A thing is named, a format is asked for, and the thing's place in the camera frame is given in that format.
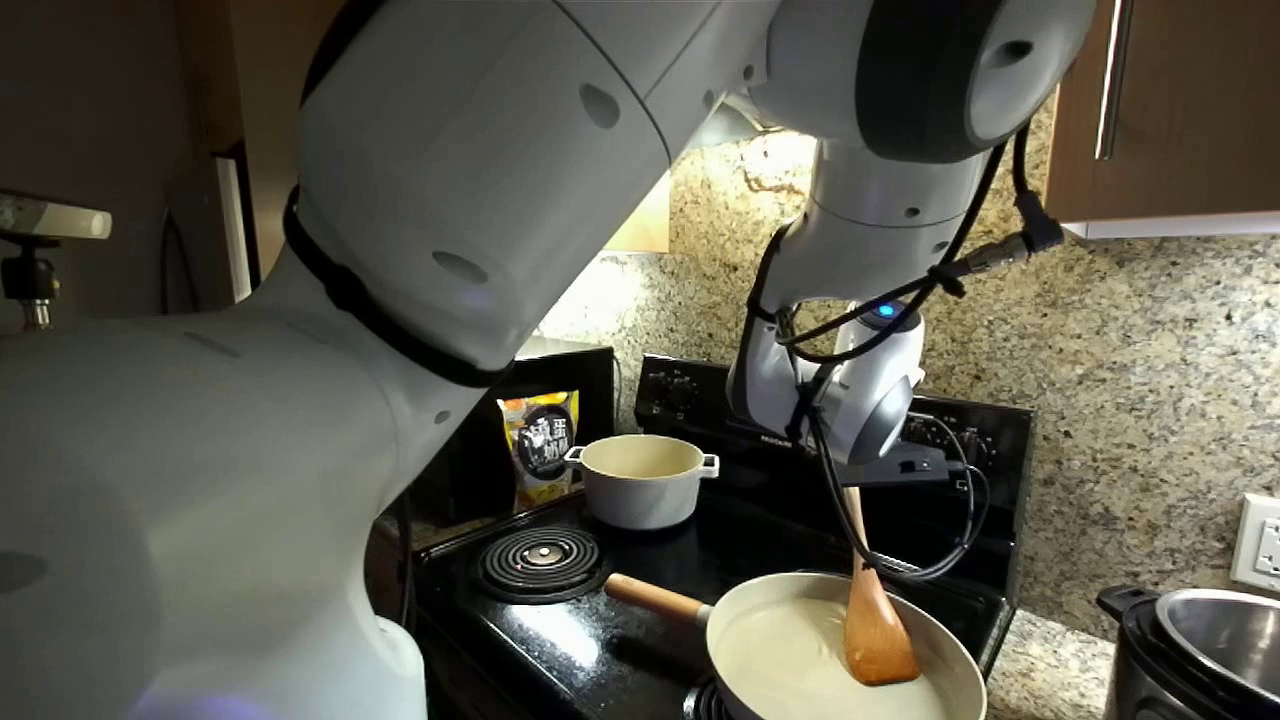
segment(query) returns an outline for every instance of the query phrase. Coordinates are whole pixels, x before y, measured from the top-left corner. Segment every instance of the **granite backsplash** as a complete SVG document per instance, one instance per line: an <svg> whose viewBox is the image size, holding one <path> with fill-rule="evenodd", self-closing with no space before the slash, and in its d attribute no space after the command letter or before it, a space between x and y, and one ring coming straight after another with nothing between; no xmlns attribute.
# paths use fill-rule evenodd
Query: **granite backsplash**
<svg viewBox="0 0 1280 720"><path fill-rule="evenodd" d="M1036 118L1033 175L1054 111ZM540 324L729 364L767 237L804 195L762 142L696 148L674 175L667 252L598 255ZM1016 226L1001 178L975 245ZM1107 634L1104 582L1228 582L1246 490L1280 490L1280 237L1063 245L929 305L926 393L1036 413L1016 600Z"/></svg>

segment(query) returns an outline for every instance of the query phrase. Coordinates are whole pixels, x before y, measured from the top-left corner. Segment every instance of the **granite countertop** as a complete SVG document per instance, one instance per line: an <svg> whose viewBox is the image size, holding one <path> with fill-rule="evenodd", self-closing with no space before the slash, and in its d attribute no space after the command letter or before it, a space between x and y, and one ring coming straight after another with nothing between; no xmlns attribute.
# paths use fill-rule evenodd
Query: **granite countertop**
<svg viewBox="0 0 1280 720"><path fill-rule="evenodd" d="M1100 720L1115 642L1016 610L987 691L993 720Z"/></svg>

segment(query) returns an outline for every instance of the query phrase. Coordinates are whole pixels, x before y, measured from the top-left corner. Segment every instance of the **pot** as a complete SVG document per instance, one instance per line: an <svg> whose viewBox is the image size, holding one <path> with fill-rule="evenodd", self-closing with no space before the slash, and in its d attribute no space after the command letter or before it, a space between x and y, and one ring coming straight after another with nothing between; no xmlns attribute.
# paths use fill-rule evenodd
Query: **pot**
<svg viewBox="0 0 1280 720"><path fill-rule="evenodd" d="M1107 717L1280 717L1280 603L1223 588L1104 588L1115 614Z"/></svg>
<svg viewBox="0 0 1280 720"><path fill-rule="evenodd" d="M922 674L869 686L844 667L847 575L776 571L724 591L714 607L613 571L620 600L706 625L722 694L741 720L979 720L987 686L964 642L915 603L894 594L915 642Z"/></svg>
<svg viewBox="0 0 1280 720"><path fill-rule="evenodd" d="M590 517L630 532L686 525L700 481L722 474L722 455L675 436L603 436L570 449L565 465L584 472Z"/></svg>

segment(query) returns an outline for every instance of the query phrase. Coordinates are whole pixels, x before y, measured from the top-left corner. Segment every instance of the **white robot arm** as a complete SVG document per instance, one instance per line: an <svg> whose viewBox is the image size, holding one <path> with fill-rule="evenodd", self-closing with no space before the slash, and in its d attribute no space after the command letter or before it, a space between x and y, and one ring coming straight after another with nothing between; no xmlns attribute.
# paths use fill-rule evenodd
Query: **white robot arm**
<svg viewBox="0 0 1280 720"><path fill-rule="evenodd" d="M970 150L869 142L866 36L911 32L888 2L975 44ZM735 368L741 409L781 433L800 372L776 321L926 273L1088 18L1058 0L970 0L979 23L931 8L353 2L301 111L295 252L258 301L0 344L5 717L425 717L419 655L363 594L374 520L743 79L829 135L826 191L765 259ZM842 455L915 355L832 377Z"/></svg>

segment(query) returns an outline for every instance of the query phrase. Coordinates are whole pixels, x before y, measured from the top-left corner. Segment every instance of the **white frying pan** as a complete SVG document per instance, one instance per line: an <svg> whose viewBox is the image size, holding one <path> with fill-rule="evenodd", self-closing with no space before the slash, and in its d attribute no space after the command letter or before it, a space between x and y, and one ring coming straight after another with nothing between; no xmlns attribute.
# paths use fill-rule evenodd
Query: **white frying pan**
<svg viewBox="0 0 1280 720"><path fill-rule="evenodd" d="M716 684L741 720L984 720L987 684L964 642L915 603L894 594L922 674L869 686L844 667L847 575L776 571L724 591L714 607L613 571L613 594L706 621Z"/></svg>

